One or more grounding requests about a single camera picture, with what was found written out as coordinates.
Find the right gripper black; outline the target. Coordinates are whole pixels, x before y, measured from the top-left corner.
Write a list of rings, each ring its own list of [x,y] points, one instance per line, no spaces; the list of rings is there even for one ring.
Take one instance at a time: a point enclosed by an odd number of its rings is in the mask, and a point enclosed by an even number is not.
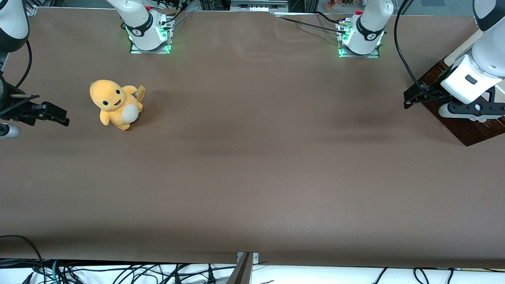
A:
[[[69,126],[70,119],[66,117],[66,110],[50,102],[42,102],[39,106],[40,114],[34,109],[37,104],[32,102],[33,99],[39,98],[39,95],[28,95],[8,83],[2,75],[0,78],[0,118],[2,120],[18,121],[29,126],[34,126],[37,120],[52,121],[65,127]]]

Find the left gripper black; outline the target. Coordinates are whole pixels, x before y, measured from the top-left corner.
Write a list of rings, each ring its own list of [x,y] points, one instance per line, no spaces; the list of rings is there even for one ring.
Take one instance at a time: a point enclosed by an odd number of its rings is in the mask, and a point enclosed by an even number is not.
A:
[[[435,101],[449,101],[449,93],[441,86],[439,81],[435,81],[430,85],[424,85],[424,83],[414,83],[404,92],[404,109],[411,108],[414,104]]]

